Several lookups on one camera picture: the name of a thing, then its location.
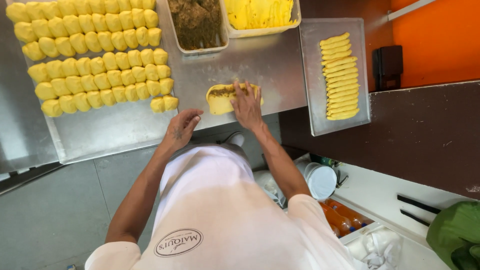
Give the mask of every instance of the plastic bottle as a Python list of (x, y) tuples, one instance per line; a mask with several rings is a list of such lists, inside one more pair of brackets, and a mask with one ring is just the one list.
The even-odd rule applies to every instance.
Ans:
[(337, 213), (340, 214), (340, 216), (346, 217), (355, 229), (358, 230), (362, 227), (367, 226), (367, 223), (365, 223), (365, 221), (367, 220), (366, 217), (344, 206), (343, 204), (333, 199), (327, 199), (325, 201), (325, 204), (333, 208), (335, 211), (337, 211)]
[(333, 234), (335, 234), (336, 237), (340, 238), (341, 236), (340, 236), (340, 231), (338, 230), (338, 228), (335, 227), (335, 225), (332, 225), (330, 223), (328, 225), (330, 225), (330, 228), (332, 228)]
[(345, 236), (355, 230), (352, 227), (352, 224), (346, 217), (340, 216), (333, 208), (328, 205), (319, 202), (320, 206), (324, 210), (325, 217), (327, 218), (328, 223), (335, 225), (340, 231), (340, 236)]

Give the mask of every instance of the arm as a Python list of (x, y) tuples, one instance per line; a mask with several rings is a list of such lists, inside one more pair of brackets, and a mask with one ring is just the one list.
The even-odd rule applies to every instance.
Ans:
[(261, 87), (258, 87), (258, 93), (255, 98), (250, 84), (248, 82), (245, 82), (245, 84), (248, 95), (242, 92), (238, 82), (234, 83), (237, 101), (232, 100), (231, 102), (238, 121), (243, 127), (255, 134), (265, 154), (268, 168), (287, 200), (290, 200), (290, 198), (296, 194), (307, 194), (311, 196), (307, 183), (300, 171), (293, 164), (293, 161), (285, 150), (275, 138), (273, 138), (268, 130), (268, 126), (262, 119), (262, 111), (260, 109), (260, 100), (262, 98)]
[(152, 212), (168, 159), (176, 150), (187, 145), (200, 121), (198, 115), (202, 113), (202, 110), (189, 109), (172, 118), (162, 142), (115, 212), (105, 243), (137, 243)]

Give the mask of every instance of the gray floor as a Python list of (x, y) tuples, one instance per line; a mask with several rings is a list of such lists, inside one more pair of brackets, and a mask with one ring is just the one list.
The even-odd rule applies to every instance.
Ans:
[[(264, 120), (280, 141), (278, 115)], [(217, 142), (234, 131), (245, 134), (243, 149), (252, 168), (264, 167), (258, 142), (239, 123), (196, 131), (193, 137)], [(88, 256), (103, 244), (113, 214), (154, 150), (72, 164), (0, 196), (0, 270), (64, 270), (72, 264), (83, 269)], [(153, 222), (151, 215), (139, 240), (142, 251)]]

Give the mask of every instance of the printed logo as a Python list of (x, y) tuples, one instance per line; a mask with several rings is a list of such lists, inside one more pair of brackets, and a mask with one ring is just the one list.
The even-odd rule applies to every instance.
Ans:
[(195, 229), (179, 229), (165, 235), (155, 246), (155, 255), (172, 257), (187, 253), (198, 247), (204, 239), (201, 232)]

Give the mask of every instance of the orange wall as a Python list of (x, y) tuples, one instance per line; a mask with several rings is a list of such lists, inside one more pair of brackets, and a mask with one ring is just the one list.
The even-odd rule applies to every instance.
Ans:
[[(392, 0), (398, 10), (414, 0)], [(480, 0), (436, 0), (393, 20), (402, 87), (480, 78)]]

